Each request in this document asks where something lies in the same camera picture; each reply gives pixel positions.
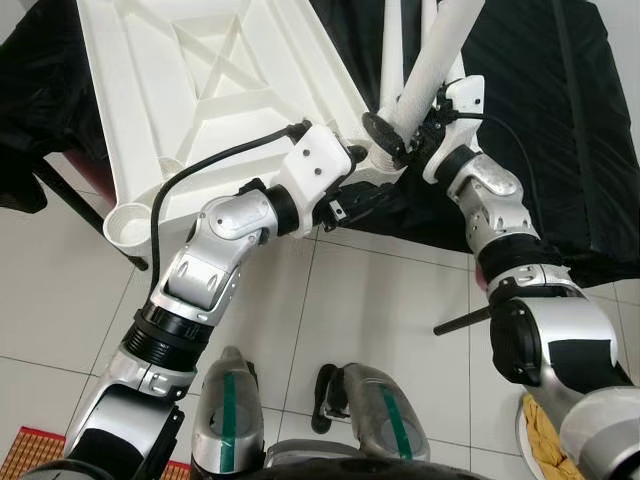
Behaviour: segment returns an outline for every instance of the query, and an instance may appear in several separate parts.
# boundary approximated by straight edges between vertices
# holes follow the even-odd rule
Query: white plastic tray
[[[149,254],[162,183],[216,152],[303,118],[368,143],[365,104],[306,0],[77,2],[117,195],[104,231],[125,253]],[[282,139],[185,180],[161,224],[182,228],[211,198],[268,183],[289,148]]]

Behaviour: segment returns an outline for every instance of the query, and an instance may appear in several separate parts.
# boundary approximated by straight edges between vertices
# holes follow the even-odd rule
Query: woven mat
[[[62,457],[64,437],[22,427],[0,468],[0,480],[17,480],[32,468]],[[169,462],[161,480],[188,480],[189,466]]]

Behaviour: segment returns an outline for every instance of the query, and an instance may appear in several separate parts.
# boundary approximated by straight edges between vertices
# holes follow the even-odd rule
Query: green stripe
[[[407,431],[404,429],[404,422],[400,416],[400,410],[398,409],[396,399],[393,398],[393,394],[385,385],[381,384],[380,390],[382,391],[384,403],[387,406],[387,412],[389,412],[389,418],[391,419],[393,434],[396,437],[396,444],[398,445],[400,458],[411,460],[413,458],[411,455],[411,445],[409,445],[409,437],[407,436]]]
[[[224,374],[224,410],[222,413],[222,447],[220,473],[235,470],[236,450],[236,382],[233,373]]]

